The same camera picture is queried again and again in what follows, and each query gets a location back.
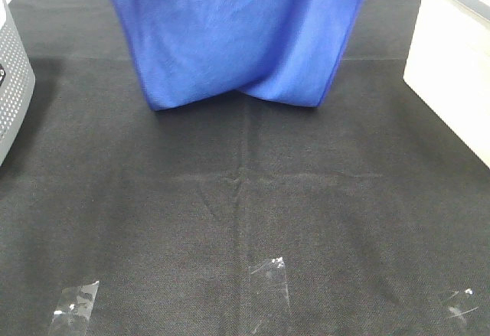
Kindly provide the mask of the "black table cloth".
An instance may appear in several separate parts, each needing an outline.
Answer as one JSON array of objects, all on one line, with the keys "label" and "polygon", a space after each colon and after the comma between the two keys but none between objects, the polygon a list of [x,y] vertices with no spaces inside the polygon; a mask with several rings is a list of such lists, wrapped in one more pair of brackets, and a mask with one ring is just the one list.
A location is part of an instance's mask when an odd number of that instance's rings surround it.
[{"label": "black table cloth", "polygon": [[[282,257],[290,335],[487,335],[489,171],[403,82],[420,0],[366,0],[324,104],[154,113],[109,0],[13,0],[36,88],[1,167],[1,333],[249,334]],[[439,294],[472,288],[466,328]]]}]

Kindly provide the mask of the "grey perforated laundry basket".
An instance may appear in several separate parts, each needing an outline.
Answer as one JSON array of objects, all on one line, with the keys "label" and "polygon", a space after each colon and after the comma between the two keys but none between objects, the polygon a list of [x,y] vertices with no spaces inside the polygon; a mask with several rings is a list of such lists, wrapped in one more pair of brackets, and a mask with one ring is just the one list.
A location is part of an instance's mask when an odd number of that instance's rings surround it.
[{"label": "grey perforated laundry basket", "polygon": [[21,128],[35,75],[6,0],[1,0],[1,160]]}]

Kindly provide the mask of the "white slotted storage box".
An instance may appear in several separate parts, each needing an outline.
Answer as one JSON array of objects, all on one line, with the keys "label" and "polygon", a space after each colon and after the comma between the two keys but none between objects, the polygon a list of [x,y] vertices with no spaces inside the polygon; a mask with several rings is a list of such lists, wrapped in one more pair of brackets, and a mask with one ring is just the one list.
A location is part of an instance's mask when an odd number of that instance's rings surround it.
[{"label": "white slotted storage box", "polygon": [[421,0],[405,83],[489,163],[489,0]]}]

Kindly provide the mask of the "right clear tape strip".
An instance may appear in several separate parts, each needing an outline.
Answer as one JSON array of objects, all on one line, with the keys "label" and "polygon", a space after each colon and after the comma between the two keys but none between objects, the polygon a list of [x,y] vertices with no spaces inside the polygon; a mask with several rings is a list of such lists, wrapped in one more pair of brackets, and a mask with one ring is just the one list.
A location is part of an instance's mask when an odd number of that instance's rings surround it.
[{"label": "right clear tape strip", "polygon": [[469,325],[471,317],[479,310],[472,288],[441,292],[439,301],[446,319],[454,321],[463,328]]}]

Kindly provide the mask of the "blue microfibre towel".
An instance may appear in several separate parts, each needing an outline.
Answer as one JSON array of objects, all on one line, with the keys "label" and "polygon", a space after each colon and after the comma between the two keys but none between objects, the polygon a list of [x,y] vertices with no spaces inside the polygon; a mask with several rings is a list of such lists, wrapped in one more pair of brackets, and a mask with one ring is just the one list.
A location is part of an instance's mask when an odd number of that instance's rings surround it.
[{"label": "blue microfibre towel", "polygon": [[364,0],[111,0],[145,99],[322,104]]}]

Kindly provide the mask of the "middle clear tape strip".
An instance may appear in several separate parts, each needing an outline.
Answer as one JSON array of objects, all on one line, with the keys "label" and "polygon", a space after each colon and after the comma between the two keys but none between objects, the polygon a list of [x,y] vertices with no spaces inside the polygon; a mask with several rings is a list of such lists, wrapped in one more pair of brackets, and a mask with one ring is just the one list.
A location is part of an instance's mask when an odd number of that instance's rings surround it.
[{"label": "middle clear tape strip", "polygon": [[291,311],[284,259],[250,266],[248,280],[250,335],[287,335]]}]

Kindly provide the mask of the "clear tape strip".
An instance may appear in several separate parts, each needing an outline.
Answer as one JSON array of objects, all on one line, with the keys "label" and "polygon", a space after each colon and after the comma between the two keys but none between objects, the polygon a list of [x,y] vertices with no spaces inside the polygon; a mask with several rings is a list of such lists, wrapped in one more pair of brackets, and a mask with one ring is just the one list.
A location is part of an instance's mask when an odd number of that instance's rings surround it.
[{"label": "clear tape strip", "polygon": [[250,335],[287,335],[291,311],[284,259],[250,266],[248,280]]},{"label": "clear tape strip", "polygon": [[446,319],[454,321],[463,328],[469,325],[471,317],[479,310],[472,288],[441,292],[439,301]]},{"label": "clear tape strip", "polygon": [[65,288],[54,309],[49,336],[85,336],[93,311],[99,281]]}]

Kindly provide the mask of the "left clear tape strip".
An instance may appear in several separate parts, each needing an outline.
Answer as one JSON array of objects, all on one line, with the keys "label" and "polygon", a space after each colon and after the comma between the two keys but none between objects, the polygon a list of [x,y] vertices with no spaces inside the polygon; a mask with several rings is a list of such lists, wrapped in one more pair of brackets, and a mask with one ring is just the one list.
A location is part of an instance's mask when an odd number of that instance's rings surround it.
[{"label": "left clear tape strip", "polygon": [[85,336],[93,311],[99,281],[65,288],[54,309],[49,336]]}]

